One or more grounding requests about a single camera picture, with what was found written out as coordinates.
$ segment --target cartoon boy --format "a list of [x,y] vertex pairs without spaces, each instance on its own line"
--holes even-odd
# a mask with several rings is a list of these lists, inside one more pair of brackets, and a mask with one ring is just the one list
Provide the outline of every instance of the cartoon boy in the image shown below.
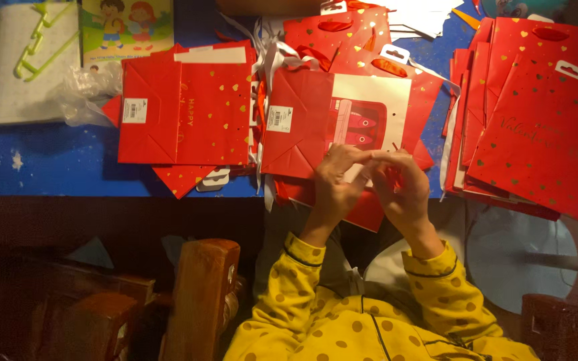
[[119,41],[119,34],[124,32],[124,21],[121,16],[124,11],[122,0],[101,0],[100,9],[103,19],[95,17],[94,22],[99,22],[104,26],[104,38],[101,42],[101,49],[108,49],[108,42],[114,41],[118,49],[124,44]]

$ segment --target barcode sticker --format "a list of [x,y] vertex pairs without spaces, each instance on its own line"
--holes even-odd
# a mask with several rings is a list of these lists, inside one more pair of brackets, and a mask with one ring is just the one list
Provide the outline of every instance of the barcode sticker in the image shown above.
[[148,103],[148,99],[124,98],[124,118],[122,123],[146,123]]
[[267,130],[272,132],[291,132],[291,118],[293,108],[272,105],[269,107],[269,120]]

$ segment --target blue table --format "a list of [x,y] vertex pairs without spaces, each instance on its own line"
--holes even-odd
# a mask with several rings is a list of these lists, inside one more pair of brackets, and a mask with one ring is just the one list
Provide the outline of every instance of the blue table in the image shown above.
[[[0,0],[0,4],[16,2],[19,0]],[[460,10],[478,17],[469,1]],[[212,1],[177,1],[174,15],[175,40],[183,46],[218,41],[213,29],[244,39],[223,21]],[[252,19],[238,20],[245,26],[252,24]],[[408,49],[414,60],[447,78],[452,52],[467,47],[474,32],[452,14],[445,21],[442,37],[434,41],[400,39],[394,44]],[[421,136],[436,161],[428,171],[432,198],[441,195],[439,164],[445,138],[440,135],[449,103],[449,91],[444,86]],[[117,163],[118,137],[115,128],[69,127],[63,123],[0,127],[0,195],[172,197],[148,165]],[[14,168],[17,154],[23,164],[17,162]],[[253,197],[255,184],[254,176],[238,176],[220,191],[199,193],[194,189],[188,197]]]

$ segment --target yellow polka dot shirt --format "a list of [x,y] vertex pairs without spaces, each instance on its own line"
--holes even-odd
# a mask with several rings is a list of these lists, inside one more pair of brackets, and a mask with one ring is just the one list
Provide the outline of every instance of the yellow polka dot shirt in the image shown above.
[[325,248],[289,234],[269,287],[239,326],[226,361],[537,360],[531,347],[502,337],[483,295],[445,243],[438,257],[403,252],[425,327],[381,300],[341,298],[317,286]]

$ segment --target clear plastic wrap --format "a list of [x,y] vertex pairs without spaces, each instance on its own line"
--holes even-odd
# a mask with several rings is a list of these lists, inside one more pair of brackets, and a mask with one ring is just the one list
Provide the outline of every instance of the clear plastic wrap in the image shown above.
[[57,92],[57,102],[66,124],[111,127],[101,107],[115,95],[122,93],[122,68],[118,62],[107,62],[102,69],[74,68],[64,77]]

